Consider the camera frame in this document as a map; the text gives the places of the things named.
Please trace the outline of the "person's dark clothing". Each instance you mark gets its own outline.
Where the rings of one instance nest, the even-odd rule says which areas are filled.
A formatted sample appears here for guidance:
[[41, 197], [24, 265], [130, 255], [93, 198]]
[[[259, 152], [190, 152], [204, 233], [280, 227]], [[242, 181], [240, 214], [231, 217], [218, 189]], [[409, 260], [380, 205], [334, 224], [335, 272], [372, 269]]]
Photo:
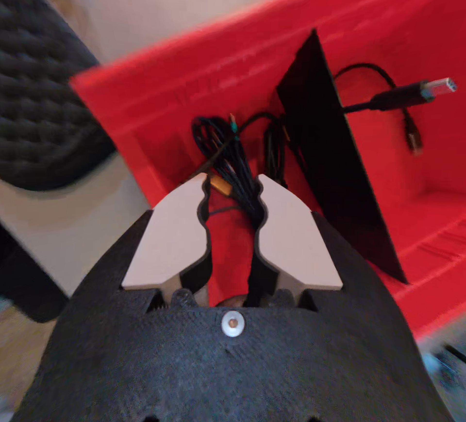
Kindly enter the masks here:
[[55, 320], [69, 298], [3, 227], [0, 227], [0, 293], [37, 323]]

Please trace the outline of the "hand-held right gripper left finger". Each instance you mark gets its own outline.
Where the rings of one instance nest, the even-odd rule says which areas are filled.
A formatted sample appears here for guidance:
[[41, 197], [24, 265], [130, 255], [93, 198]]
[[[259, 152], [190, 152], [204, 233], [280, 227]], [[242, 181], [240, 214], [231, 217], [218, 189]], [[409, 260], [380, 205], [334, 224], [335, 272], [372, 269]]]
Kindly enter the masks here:
[[152, 210], [130, 266], [124, 290], [158, 289], [165, 303], [180, 289], [208, 303], [213, 272], [209, 216], [210, 178], [200, 173], [166, 195]]

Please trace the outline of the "black foam pad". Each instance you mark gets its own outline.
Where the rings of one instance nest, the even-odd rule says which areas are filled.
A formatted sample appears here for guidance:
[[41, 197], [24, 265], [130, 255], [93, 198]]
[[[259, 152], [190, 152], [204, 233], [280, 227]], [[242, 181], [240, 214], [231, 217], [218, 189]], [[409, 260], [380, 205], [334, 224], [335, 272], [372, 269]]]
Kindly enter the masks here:
[[116, 148], [71, 88], [98, 61], [47, 0], [0, 0], [0, 176], [52, 191]]

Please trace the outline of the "black bin divider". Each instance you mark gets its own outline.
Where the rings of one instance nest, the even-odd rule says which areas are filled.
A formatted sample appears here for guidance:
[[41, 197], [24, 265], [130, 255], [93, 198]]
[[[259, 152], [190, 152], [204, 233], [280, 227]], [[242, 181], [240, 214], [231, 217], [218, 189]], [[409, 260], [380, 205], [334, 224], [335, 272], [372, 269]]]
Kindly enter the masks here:
[[407, 285], [316, 28], [276, 90], [294, 154], [324, 217], [366, 260]]

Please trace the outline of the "red divided plastic bin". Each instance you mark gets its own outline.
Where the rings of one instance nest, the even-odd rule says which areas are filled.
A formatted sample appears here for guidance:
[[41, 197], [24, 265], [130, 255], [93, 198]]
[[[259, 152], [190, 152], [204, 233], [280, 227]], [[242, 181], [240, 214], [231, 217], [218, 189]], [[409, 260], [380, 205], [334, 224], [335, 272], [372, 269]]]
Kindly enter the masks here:
[[[284, 113], [276, 88], [313, 28], [332, 76], [373, 63], [398, 87], [447, 77], [458, 86], [408, 108], [420, 155], [399, 109], [344, 114], [409, 283], [376, 272], [422, 337], [465, 314], [465, 0], [270, 0], [72, 84], [152, 208], [201, 165], [195, 118], [232, 114], [242, 124], [262, 110]], [[334, 83], [342, 108], [389, 89], [370, 69]], [[289, 190], [322, 212], [286, 155]]]

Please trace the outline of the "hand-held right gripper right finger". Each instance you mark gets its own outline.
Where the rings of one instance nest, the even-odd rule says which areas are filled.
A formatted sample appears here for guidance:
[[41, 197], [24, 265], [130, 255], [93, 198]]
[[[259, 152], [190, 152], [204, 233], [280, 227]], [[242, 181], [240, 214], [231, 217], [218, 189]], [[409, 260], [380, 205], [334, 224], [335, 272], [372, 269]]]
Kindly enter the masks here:
[[265, 174], [257, 177], [263, 219], [254, 235], [245, 307], [288, 291], [297, 304], [306, 290], [341, 291], [343, 282], [311, 209]]

